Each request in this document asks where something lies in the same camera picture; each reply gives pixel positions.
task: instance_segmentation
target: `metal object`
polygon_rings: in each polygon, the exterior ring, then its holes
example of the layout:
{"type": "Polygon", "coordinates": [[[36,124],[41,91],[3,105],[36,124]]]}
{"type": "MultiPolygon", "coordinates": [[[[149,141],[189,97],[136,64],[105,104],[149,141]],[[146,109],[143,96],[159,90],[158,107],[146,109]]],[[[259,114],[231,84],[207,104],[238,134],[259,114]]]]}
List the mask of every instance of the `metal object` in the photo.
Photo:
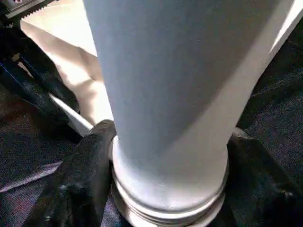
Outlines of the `metal object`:
{"type": "Polygon", "coordinates": [[[84,3],[117,128],[120,211],[158,226],[213,218],[226,143],[293,1],[84,3]]]}
{"type": "Polygon", "coordinates": [[[0,2],[1,22],[9,25],[47,6],[54,0],[2,0],[0,2]]]}
{"type": "MultiPolygon", "coordinates": [[[[133,226],[135,227],[182,227],[184,223],[173,223],[170,224],[159,224],[155,220],[147,219],[145,216],[141,216],[136,210],[130,208],[126,205],[124,199],[120,196],[120,193],[115,185],[112,186],[111,189],[112,195],[115,200],[115,204],[117,208],[121,211],[122,215],[125,219],[127,219],[133,226]]],[[[223,202],[224,202],[225,195],[221,194],[220,197],[215,201],[212,205],[211,209],[208,210],[202,218],[195,220],[194,223],[187,225],[187,227],[206,227],[219,213],[223,202]]]]}

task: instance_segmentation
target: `threaded metal base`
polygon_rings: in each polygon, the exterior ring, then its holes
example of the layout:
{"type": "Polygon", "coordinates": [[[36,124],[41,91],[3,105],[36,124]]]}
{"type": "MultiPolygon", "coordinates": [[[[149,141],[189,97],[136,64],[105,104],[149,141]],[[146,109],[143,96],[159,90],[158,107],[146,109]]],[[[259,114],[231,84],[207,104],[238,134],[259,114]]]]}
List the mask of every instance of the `threaded metal base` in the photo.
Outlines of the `threaded metal base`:
{"type": "Polygon", "coordinates": [[[134,227],[205,227],[220,211],[225,194],[223,188],[226,183],[227,172],[222,187],[213,198],[203,206],[186,212],[163,212],[143,207],[133,200],[123,189],[113,173],[114,183],[112,185],[112,195],[115,204],[121,214],[134,227]]]}

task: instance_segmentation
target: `dark fabric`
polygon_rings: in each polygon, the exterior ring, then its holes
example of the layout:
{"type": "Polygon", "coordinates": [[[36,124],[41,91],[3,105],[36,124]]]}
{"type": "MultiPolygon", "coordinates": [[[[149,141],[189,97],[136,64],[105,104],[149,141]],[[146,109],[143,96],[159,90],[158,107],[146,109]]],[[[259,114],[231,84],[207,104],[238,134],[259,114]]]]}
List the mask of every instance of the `dark fabric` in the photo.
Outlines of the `dark fabric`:
{"type": "MultiPolygon", "coordinates": [[[[80,141],[54,129],[39,113],[0,86],[0,227],[21,227],[52,173],[80,141]]],[[[130,227],[112,197],[102,227],[130,227]]]]}
{"type": "Polygon", "coordinates": [[[258,140],[237,129],[228,145],[225,202],[239,227],[301,227],[303,193],[258,140]]]}
{"type": "Polygon", "coordinates": [[[258,81],[238,127],[303,188],[303,21],[258,81]]]}

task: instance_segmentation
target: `serrated edge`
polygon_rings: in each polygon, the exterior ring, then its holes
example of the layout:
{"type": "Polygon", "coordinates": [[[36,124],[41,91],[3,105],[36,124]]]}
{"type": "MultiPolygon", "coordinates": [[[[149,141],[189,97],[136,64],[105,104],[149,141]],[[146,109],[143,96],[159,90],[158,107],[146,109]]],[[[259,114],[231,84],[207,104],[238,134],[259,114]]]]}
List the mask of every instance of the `serrated edge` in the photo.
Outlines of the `serrated edge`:
{"type": "Polygon", "coordinates": [[[28,10],[26,10],[20,14],[17,14],[16,16],[7,20],[6,25],[13,24],[14,22],[19,22],[21,19],[26,18],[36,12],[41,11],[42,9],[44,9],[48,4],[50,4],[53,1],[55,1],[55,0],[45,0],[43,2],[38,3],[37,5],[29,8],[28,10]]]}

